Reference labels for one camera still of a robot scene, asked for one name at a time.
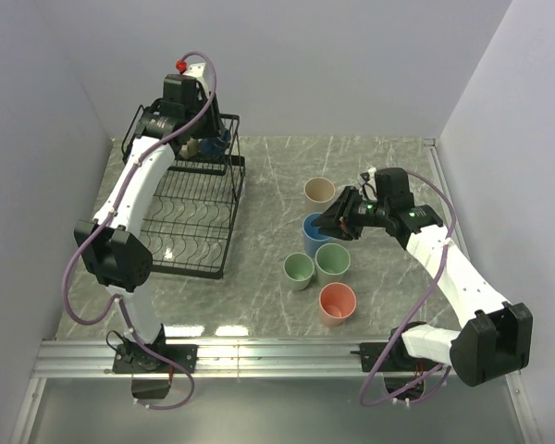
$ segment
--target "marble tabletop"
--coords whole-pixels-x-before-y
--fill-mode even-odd
[[[302,252],[303,185],[324,176],[341,190],[355,184],[360,171],[404,167],[433,177],[427,148],[419,138],[241,137],[246,158],[245,193],[220,280],[152,273],[154,310],[172,337],[388,335],[425,291],[431,278],[382,229],[345,242],[351,267],[344,281],[358,298],[355,314],[342,326],[324,327],[318,319],[315,281],[292,292],[283,280],[288,254]],[[123,168],[115,147],[110,155],[95,209],[105,202]],[[442,203],[425,184],[411,179],[418,204],[430,204],[442,217]],[[70,301],[79,315],[97,316],[107,300],[105,288],[79,264]],[[437,290],[416,315],[435,327],[458,328],[446,299]],[[58,339],[97,339],[122,330],[112,311],[96,326],[82,327],[63,314]]]

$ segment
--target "blue cup in rack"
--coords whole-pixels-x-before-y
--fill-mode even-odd
[[[320,213],[308,215],[302,223],[302,236],[304,237],[304,252],[315,259],[316,251],[326,243],[331,242],[329,236],[318,232],[318,227],[313,227],[313,221],[321,216]]]

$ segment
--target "cup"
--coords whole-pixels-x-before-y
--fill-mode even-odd
[[[284,261],[284,273],[291,290],[304,290],[315,273],[315,264],[304,253],[292,253]]]
[[[316,251],[328,242],[331,242],[329,236],[325,236],[318,232],[318,227],[313,227],[313,221],[321,216],[320,213],[312,213],[308,215],[302,222],[302,236],[304,239],[304,252],[315,258]]]
[[[355,312],[357,301],[353,290],[340,282],[326,285],[318,297],[318,313],[327,327],[336,327]]]
[[[304,184],[304,210],[307,215],[323,213],[335,198],[335,185],[329,179],[312,178]]]
[[[325,287],[331,282],[341,282],[352,262],[350,253],[338,243],[327,243],[316,251],[316,277]]]

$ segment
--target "dish rack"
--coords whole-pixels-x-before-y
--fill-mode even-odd
[[[224,276],[245,160],[239,145],[239,116],[220,116],[231,136],[225,153],[214,159],[200,154],[177,159],[158,183],[140,235],[153,255],[154,272],[211,279]]]

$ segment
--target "orange cup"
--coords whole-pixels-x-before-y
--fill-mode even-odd
[[[318,297],[319,318],[327,327],[336,327],[355,312],[357,300],[353,290],[341,282],[325,285]]]

